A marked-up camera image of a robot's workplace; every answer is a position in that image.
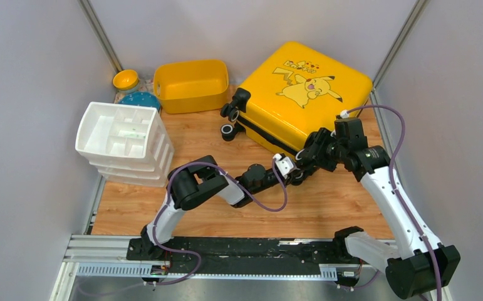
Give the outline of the yellow Pikachu suitcase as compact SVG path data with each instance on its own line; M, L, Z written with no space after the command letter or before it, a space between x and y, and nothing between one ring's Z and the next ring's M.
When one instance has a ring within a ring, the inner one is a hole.
M366 104L372 80L301 43L279 47L237 88L220 111L224 141L240 132L273 153L289 157L308 136L334 129L337 115Z

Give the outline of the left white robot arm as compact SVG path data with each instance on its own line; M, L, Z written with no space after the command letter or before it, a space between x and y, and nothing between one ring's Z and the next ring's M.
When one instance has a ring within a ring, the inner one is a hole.
M218 196L234 208L255 200L255 194L275 185L282 188L299 185L311 176L314 165L296 165L283 154L275 154L271 168L253 164L238 177L220 168L212 156L201 157L170 172L164 201L148 225L140 233L141 247L151 260L163 258L167 242L184 214Z

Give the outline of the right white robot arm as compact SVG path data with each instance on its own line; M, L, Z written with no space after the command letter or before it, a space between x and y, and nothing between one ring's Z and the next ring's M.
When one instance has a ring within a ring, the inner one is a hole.
M382 272L401 299L435 290L441 293L460 263L454 245L445 246L420 217L404 191L386 150L369 146L360 119L335 120L335 129L324 127L308 135L296 155L298 164L334 171L344 165L375 200L387 221L395 244L374 239L359 227L337 231L334 257L347 263L359 258Z

